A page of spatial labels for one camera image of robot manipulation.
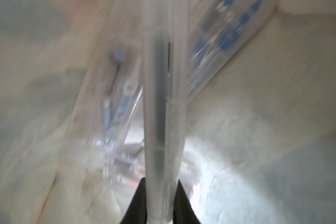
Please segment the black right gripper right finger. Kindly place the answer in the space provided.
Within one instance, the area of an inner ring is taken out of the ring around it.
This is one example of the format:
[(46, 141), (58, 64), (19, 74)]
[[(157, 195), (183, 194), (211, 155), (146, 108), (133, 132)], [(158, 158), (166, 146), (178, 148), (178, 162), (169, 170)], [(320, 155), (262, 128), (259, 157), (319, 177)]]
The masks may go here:
[(180, 180), (174, 199), (173, 224), (200, 224)]

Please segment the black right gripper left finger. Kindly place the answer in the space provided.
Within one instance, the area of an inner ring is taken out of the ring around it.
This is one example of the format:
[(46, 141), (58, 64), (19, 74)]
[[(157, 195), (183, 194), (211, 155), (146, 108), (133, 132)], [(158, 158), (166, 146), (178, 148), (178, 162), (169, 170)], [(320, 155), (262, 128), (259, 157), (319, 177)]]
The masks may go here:
[(120, 224), (147, 224), (146, 178), (142, 178)]

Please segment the beige canvas bag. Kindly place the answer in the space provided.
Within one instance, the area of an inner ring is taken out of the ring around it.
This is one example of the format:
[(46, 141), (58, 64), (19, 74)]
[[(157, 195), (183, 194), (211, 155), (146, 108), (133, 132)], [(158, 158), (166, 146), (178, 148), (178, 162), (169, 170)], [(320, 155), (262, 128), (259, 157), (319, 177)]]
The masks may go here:
[[(118, 224), (95, 92), (140, 1), (0, 1), (0, 224)], [(189, 103), (203, 224), (336, 224), (336, 15), (277, 9)]]

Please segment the clear case blue compass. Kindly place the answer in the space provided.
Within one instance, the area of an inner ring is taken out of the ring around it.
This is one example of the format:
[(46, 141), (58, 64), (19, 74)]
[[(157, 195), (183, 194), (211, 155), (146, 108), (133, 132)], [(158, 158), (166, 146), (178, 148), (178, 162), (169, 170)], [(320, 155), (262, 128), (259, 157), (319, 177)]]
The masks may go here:
[(142, 96), (141, 55), (137, 44), (114, 36), (99, 65), (86, 145), (102, 155), (103, 177), (125, 182), (138, 174), (122, 149)]

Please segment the clear case white label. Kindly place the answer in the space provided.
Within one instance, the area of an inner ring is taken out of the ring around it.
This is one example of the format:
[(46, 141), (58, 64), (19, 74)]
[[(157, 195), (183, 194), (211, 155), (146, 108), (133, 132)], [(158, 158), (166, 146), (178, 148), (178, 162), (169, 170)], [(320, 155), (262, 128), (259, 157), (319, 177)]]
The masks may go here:
[(142, 11), (147, 222), (170, 224), (185, 142), (189, 2), (144, 1)]

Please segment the clear plastic case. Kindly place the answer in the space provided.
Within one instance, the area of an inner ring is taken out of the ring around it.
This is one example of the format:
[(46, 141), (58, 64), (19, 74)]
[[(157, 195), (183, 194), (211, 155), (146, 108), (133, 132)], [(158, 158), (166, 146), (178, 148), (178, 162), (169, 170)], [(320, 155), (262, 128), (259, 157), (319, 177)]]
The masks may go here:
[(210, 1), (190, 33), (191, 101), (275, 10), (276, 1)]

